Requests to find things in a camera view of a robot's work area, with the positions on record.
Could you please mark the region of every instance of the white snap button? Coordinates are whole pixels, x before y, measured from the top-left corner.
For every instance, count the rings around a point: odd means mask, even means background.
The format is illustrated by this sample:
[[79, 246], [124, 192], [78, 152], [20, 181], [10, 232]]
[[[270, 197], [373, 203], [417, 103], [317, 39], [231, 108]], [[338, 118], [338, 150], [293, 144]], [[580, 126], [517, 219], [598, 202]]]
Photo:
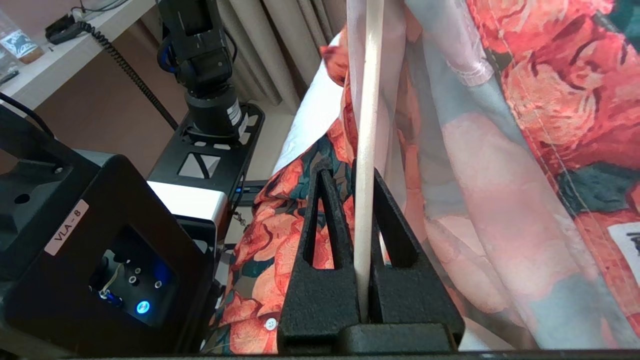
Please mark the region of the white snap button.
[[267, 322], [264, 323], [264, 328], [269, 331], [275, 329], [276, 327], [278, 327], [278, 321], [275, 320], [274, 318], [269, 318], [269, 320], [267, 320]]

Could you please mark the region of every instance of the floral fabric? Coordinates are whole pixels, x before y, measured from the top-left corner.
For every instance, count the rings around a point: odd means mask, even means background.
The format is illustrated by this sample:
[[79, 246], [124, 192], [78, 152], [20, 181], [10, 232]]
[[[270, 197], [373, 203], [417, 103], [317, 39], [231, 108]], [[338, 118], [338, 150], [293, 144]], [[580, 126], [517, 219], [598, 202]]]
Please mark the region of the floral fabric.
[[[277, 352], [321, 158], [353, 232], [365, 4], [348, 0], [348, 33], [322, 50], [340, 118], [257, 197], [205, 352]], [[385, 2], [376, 166], [462, 315], [516, 348], [640, 347], [637, 254], [621, 250], [640, 253], [640, 58], [599, 25], [611, 9]], [[332, 266], [320, 207], [314, 267]]]

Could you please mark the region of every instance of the white bed sheet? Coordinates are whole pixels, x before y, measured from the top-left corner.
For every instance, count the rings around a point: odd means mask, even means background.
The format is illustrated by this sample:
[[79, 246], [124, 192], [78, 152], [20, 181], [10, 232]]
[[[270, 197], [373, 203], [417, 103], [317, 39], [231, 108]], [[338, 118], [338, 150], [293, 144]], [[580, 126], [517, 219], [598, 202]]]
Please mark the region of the white bed sheet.
[[[340, 34], [330, 45], [338, 45], [339, 41]], [[340, 115], [341, 99], [342, 87], [329, 78], [323, 60], [293, 119], [271, 175], [294, 161], [329, 130]]]

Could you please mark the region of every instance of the beige curtain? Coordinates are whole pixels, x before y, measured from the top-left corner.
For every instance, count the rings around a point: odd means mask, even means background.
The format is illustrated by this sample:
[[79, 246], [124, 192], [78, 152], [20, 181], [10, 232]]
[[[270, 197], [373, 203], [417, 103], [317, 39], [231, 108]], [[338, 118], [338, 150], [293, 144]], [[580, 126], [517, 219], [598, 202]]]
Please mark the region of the beige curtain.
[[295, 113], [320, 64], [319, 47], [344, 24], [344, 0], [218, 0], [218, 8], [238, 46], [231, 82], [240, 100], [282, 102]]

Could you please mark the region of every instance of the white rod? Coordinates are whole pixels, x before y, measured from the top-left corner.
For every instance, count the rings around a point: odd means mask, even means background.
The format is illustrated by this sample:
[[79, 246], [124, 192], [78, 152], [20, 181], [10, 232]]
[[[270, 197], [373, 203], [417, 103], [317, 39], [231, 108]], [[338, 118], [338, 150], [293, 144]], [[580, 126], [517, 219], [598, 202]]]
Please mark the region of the white rod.
[[356, 165], [355, 239], [353, 265], [356, 270], [360, 321], [369, 319], [369, 276], [371, 271], [371, 226], [373, 214], [373, 169], [380, 93], [380, 54], [385, 0], [368, 0], [367, 40], [362, 78], [362, 107], [358, 130]]

